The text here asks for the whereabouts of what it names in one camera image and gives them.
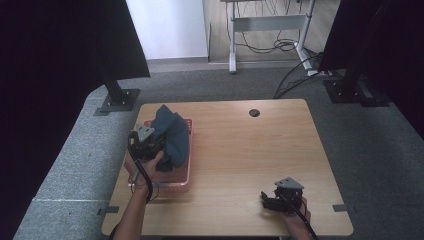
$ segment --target cable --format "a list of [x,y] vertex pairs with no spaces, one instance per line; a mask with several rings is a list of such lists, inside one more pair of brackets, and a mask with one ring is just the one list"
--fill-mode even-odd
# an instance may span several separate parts
[[285,8],[286,8],[286,15],[289,14],[290,3],[291,3],[291,0],[289,0],[288,3],[286,3],[286,6],[285,6]]
[[246,5],[244,5],[244,10],[243,10],[243,15],[242,16],[244,16],[244,14],[246,13],[246,8],[247,8],[247,5],[249,4],[249,2],[250,1],[247,1],[246,2]]
[[303,60],[303,61],[301,61],[299,64],[297,64],[294,68],[292,68],[287,74],[286,74],[286,76],[284,76],[284,78],[283,78],[283,80],[281,80],[281,82],[280,82],[280,84],[278,85],[278,87],[277,87],[277,90],[275,91],[275,94],[274,94],[274,99],[278,99],[278,98],[280,98],[281,96],[279,96],[279,97],[277,97],[277,93],[280,91],[280,87],[283,85],[283,83],[284,83],[284,81],[286,80],[286,78],[297,68],[297,67],[299,67],[300,65],[302,65],[304,62],[306,62],[306,61],[308,61],[308,60],[311,60],[311,59],[313,59],[313,58],[316,58],[316,57],[318,57],[320,54],[317,54],[317,55],[315,55],[315,56],[312,56],[312,57],[309,57],[309,58],[307,58],[307,59],[305,59],[305,60]]
[[273,8],[275,10],[275,15],[278,15],[279,13],[278,13],[278,9],[277,9],[277,0],[270,1],[270,3],[271,3],[271,5],[273,5]]
[[306,219],[305,215],[303,215],[299,209],[297,209],[296,207],[293,206],[293,204],[291,204],[284,196],[283,194],[280,194],[280,198],[283,199],[287,205],[290,206],[291,209],[294,210],[294,212],[300,217],[300,219],[302,219],[303,223],[305,224],[306,228],[308,229],[309,233],[311,233],[312,237],[315,240],[319,240],[318,236],[315,234],[314,230],[311,227],[311,224],[309,223],[308,219]]
[[155,200],[155,199],[159,196],[159,183],[157,183],[157,182],[155,182],[155,181],[153,181],[153,183],[155,183],[155,185],[156,185],[156,189],[157,189],[158,191],[156,192],[156,196],[155,196],[152,200],[150,200],[150,201]]
[[[291,0],[289,0],[289,5],[286,8],[286,15],[287,15],[287,12],[288,12],[288,8],[290,7],[290,2],[291,2]],[[237,3],[237,12],[238,12],[239,17],[241,17],[242,14],[240,14],[240,7],[239,7],[238,3]],[[228,35],[228,39],[231,41],[230,30],[229,30],[229,27],[228,27],[228,3],[225,3],[225,14],[226,14],[226,23],[227,23],[227,35]],[[235,45],[247,47],[252,52],[258,53],[258,54],[271,53],[271,52],[273,52],[274,50],[277,50],[277,49],[279,49],[283,52],[288,52],[288,51],[292,51],[292,50],[296,49],[296,46],[294,44],[296,42],[299,42],[299,40],[296,41],[296,40],[293,40],[293,39],[279,39],[281,32],[282,32],[282,30],[280,30],[280,32],[278,33],[277,40],[274,41],[274,47],[272,47],[272,48],[252,47],[251,45],[249,45],[247,43],[247,40],[246,40],[246,37],[245,37],[245,35],[247,33],[245,33],[245,32],[242,32],[245,44],[235,43]]]
[[305,213],[303,215],[306,216],[306,213],[308,212],[308,206],[306,206],[306,203],[303,201],[303,199],[300,199],[300,201],[302,201],[303,206],[305,206]]
[[272,1],[271,1],[269,4],[271,5],[271,8],[270,8],[270,7],[269,7],[269,5],[268,5],[268,1],[267,1],[267,0],[265,0],[266,8],[268,8],[269,13],[270,13],[272,16],[274,16],[274,15],[276,14],[276,9],[275,9],[275,8],[274,8],[274,6],[272,5]]
[[153,184],[152,184],[152,180],[150,179],[149,175],[147,174],[146,170],[143,168],[143,165],[141,165],[139,159],[134,157],[134,153],[131,149],[131,139],[134,138],[136,136],[137,132],[132,131],[130,133],[130,135],[128,136],[128,153],[131,156],[131,159],[134,161],[135,166],[138,168],[139,173],[141,173],[141,175],[143,175],[144,180],[146,180],[146,184],[148,187],[148,192],[147,192],[147,197],[146,197],[146,203],[148,203],[150,201],[150,199],[152,198],[152,193],[153,193]]
[[315,74],[313,74],[313,75],[311,75],[311,76],[309,76],[309,77],[307,77],[306,79],[303,79],[303,80],[298,80],[298,81],[294,81],[294,82],[290,82],[290,83],[292,83],[292,84],[294,84],[293,86],[291,86],[291,87],[288,87],[288,88],[285,88],[285,89],[283,89],[281,92],[280,92],[280,94],[278,94],[278,96],[275,98],[275,99],[279,99],[279,98],[281,98],[281,96],[283,96],[285,93],[287,93],[288,91],[290,91],[290,90],[292,90],[293,88],[295,88],[296,86],[298,86],[298,85],[300,85],[300,84],[302,84],[302,83],[304,83],[305,81],[307,81],[307,80],[309,80],[309,79],[311,79],[311,78],[313,78],[313,77],[315,77],[316,75],[318,75],[319,74],[319,72],[317,72],[317,73],[315,73]]

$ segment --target white desk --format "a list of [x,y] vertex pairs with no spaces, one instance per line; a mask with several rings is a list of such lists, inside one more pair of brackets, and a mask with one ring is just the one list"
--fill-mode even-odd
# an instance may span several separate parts
[[230,17],[230,57],[229,57],[229,69],[230,73],[235,74],[237,72],[236,66],[236,45],[235,45],[235,33],[243,31],[271,31],[271,30],[293,30],[300,29],[299,42],[295,44],[296,51],[299,55],[300,60],[303,62],[303,67],[308,72],[308,76],[311,76],[317,71],[312,67],[312,64],[307,60],[308,54],[304,51],[303,46],[305,44],[306,34],[308,33],[309,24],[312,19],[312,11],[314,9],[315,0],[310,0],[308,11],[302,15],[286,15],[286,16],[271,16],[271,17],[241,17],[236,18],[235,2],[241,2],[243,0],[221,0],[225,4],[231,3],[232,11]]

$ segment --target gray carpet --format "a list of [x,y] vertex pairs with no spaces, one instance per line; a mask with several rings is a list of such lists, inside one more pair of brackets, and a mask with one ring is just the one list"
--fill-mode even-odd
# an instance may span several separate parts
[[[15,239],[104,239],[102,210],[142,104],[271,99],[288,70],[153,73],[150,79],[121,81],[122,88],[141,89],[136,110],[102,117],[93,113],[107,91],[97,89],[87,98]],[[299,69],[289,81],[303,74]],[[308,80],[283,96],[307,101],[344,202],[354,209],[351,236],[321,239],[423,239],[424,141],[394,104],[332,104],[323,79]]]

